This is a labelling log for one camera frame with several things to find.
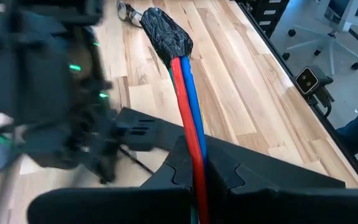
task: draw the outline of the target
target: chair wheel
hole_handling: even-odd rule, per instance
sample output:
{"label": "chair wheel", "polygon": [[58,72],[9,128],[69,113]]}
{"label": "chair wheel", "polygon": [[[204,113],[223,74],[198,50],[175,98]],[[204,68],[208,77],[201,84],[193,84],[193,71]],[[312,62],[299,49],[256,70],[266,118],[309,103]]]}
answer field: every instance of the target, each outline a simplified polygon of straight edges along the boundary
{"label": "chair wheel", "polygon": [[295,29],[290,29],[290,30],[288,31],[288,35],[289,35],[290,37],[295,36],[295,34],[296,34]]}
{"label": "chair wheel", "polygon": [[290,53],[288,52],[285,52],[283,55],[282,55],[283,59],[284,60],[288,60],[290,58]]}
{"label": "chair wheel", "polygon": [[354,63],[351,68],[353,70],[357,70],[358,69],[358,62]]}

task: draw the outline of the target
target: black plastic part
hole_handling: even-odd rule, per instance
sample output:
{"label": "black plastic part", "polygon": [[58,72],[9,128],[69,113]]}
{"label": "black plastic part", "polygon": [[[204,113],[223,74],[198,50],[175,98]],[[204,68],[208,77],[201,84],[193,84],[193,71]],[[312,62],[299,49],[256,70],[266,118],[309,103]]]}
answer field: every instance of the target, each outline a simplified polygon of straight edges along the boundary
{"label": "black plastic part", "polygon": [[165,188],[173,185],[187,187],[193,191],[193,168],[186,138],[179,137],[163,165],[147,180],[142,188]]}
{"label": "black plastic part", "polygon": [[288,52],[285,52],[283,55],[282,55],[283,59],[284,60],[288,60],[290,58],[290,53]]}
{"label": "black plastic part", "polygon": [[134,151],[150,151],[157,138],[156,119],[135,119],[126,131],[123,143]]}
{"label": "black plastic part", "polygon": [[358,69],[358,62],[354,63],[354,64],[351,66],[351,68],[352,68],[353,70],[357,70],[357,69]]}
{"label": "black plastic part", "polygon": [[148,8],[140,24],[166,68],[175,57],[190,55],[193,41],[171,17],[159,8]]}
{"label": "black plastic part", "polygon": [[146,189],[61,189],[38,196],[30,224],[190,223],[191,192],[182,186]]}
{"label": "black plastic part", "polygon": [[101,141],[111,137],[110,130],[112,118],[100,116],[97,120],[94,132],[97,135],[89,135],[89,154],[80,159],[80,162],[100,179],[112,182],[115,178],[114,166],[116,165],[119,144],[114,141]]}
{"label": "black plastic part", "polygon": [[65,159],[70,156],[62,147],[70,135],[70,127],[67,123],[43,129],[32,129],[30,126],[24,133],[26,144],[23,145],[22,150],[41,167],[73,169],[78,166],[79,162],[74,159]]}
{"label": "black plastic part", "polygon": [[[158,122],[158,137],[155,139],[153,145],[166,151],[172,151],[177,145],[177,139],[185,134],[181,126],[129,108],[123,108],[116,118],[120,123],[128,123],[133,119],[156,120],[156,122]],[[229,161],[235,158],[238,164],[244,164],[252,172],[255,172],[279,187],[345,187],[344,182],[340,180],[300,168],[217,138],[212,138],[211,136],[206,136],[206,142],[210,155],[214,155],[215,153],[221,155],[219,151],[223,150],[224,153],[229,156]]]}
{"label": "black plastic part", "polygon": [[237,170],[244,167],[239,161],[229,156],[222,149],[209,151],[208,154],[208,203],[209,213],[212,220],[225,220],[227,218],[227,208],[232,208],[228,196],[231,189],[236,189],[250,184],[265,188],[269,182],[258,177],[253,179],[250,176],[241,177]]}
{"label": "black plastic part", "polygon": [[21,0],[21,8],[63,24],[92,26],[103,17],[103,3],[104,0]]}
{"label": "black plastic part", "polygon": [[224,223],[358,223],[358,190],[270,188],[227,201]]}
{"label": "black plastic part", "polygon": [[[19,34],[37,33],[44,40],[45,47],[42,50],[21,47],[21,60],[31,63],[21,62],[18,65],[16,57],[19,53],[7,50],[17,48],[18,43],[7,40],[19,34],[9,34],[6,15],[0,12],[0,40],[3,40],[0,41],[0,112],[14,119],[16,125],[62,119],[73,104],[74,91],[63,47],[66,42],[56,35],[66,34],[67,31],[48,17],[31,12],[23,12],[21,16],[23,24]],[[15,109],[17,101],[21,106]]]}
{"label": "black plastic part", "polygon": [[288,35],[289,35],[290,37],[295,36],[295,35],[296,35],[295,29],[290,29],[290,30],[288,31]]}

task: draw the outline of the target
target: office chair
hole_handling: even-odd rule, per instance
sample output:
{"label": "office chair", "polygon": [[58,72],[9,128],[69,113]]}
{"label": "office chair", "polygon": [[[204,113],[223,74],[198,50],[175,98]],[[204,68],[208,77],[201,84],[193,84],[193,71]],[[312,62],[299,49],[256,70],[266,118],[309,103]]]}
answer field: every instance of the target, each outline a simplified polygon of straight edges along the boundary
{"label": "office chair", "polygon": [[[358,26],[358,0],[320,0],[318,10],[316,12],[316,18],[320,21],[326,21],[328,19],[329,26],[332,28],[332,31],[328,34],[316,32],[314,30],[297,26],[297,30],[305,30],[320,36],[318,39],[309,40],[300,44],[292,45],[287,47],[288,50],[293,50],[308,45],[319,44],[318,48],[315,50],[314,55],[317,56],[321,53],[323,49],[329,50],[329,62],[331,67],[331,75],[335,74],[335,65],[334,65],[334,46],[338,46],[344,49],[346,52],[349,52],[357,61],[352,64],[351,68],[353,70],[358,69],[358,55],[353,52],[351,49],[347,48],[343,44],[339,43],[336,40],[336,34],[338,32],[349,32],[351,25]],[[290,37],[295,36],[296,30],[290,29],[288,35]],[[285,52],[282,55],[284,60],[288,60],[290,54]]]}

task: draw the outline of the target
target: light wood surface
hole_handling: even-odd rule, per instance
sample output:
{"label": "light wood surface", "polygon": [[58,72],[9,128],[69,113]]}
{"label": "light wood surface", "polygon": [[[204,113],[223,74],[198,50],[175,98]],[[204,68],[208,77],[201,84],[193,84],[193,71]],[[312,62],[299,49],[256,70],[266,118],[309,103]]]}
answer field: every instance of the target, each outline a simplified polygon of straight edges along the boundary
{"label": "light wood surface", "polygon": [[[234,1],[126,2],[141,11],[160,7],[193,39],[191,67],[206,134],[358,187],[357,174]],[[167,69],[144,31],[117,18],[115,3],[106,1],[105,18],[94,28],[105,76],[115,86],[111,104],[182,125]],[[166,156],[159,149],[137,153],[152,170]],[[0,208],[0,223],[25,223],[26,208],[34,197],[67,187],[81,170],[42,169],[23,157]],[[149,178],[125,157],[116,170],[117,180],[109,186],[138,186]],[[81,186],[101,187],[91,174]]]}

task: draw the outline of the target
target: chair base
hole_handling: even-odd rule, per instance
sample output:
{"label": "chair base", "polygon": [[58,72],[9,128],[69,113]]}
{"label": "chair base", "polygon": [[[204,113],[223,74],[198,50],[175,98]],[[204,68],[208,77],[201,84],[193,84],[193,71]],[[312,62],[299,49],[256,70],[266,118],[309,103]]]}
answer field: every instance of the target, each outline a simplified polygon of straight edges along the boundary
{"label": "chair base", "polygon": [[[335,75],[335,64],[334,64],[334,46],[339,47],[344,49],[346,52],[348,52],[349,54],[353,55],[355,58],[357,58],[357,61],[355,63],[352,64],[351,68],[353,70],[357,70],[358,69],[358,55],[353,52],[351,49],[347,48],[345,45],[339,43],[336,40],[336,31],[332,31],[328,34],[324,34],[324,33],[320,33],[320,32],[316,32],[314,30],[305,28],[305,27],[301,27],[301,26],[295,26],[297,30],[304,30],[313,34],[316,34],[318,36],[320,36],[320,38],[317,39],[313,39],[313,40],[309,40],[309,41],[305,41],[302,42],[300,44],[296,44],[296,45],[292,45],[287,47],[287,51],[282,55],[284,60],[288,60],[290,57],[290,54],[288,53],[289,50],[293,50],[293,49],[299,49],[302,47],[306,47],[309,45],[316,45],[318,44],[319,47],[315,50],[314,55],[318,56],[324,49],[328,49],[329,50],[329,65],[331,68],[331,75]],[[295,29],[290,29],[288,31],[288,35],[290,37],[293,37],[296,35],[296,30]]]}

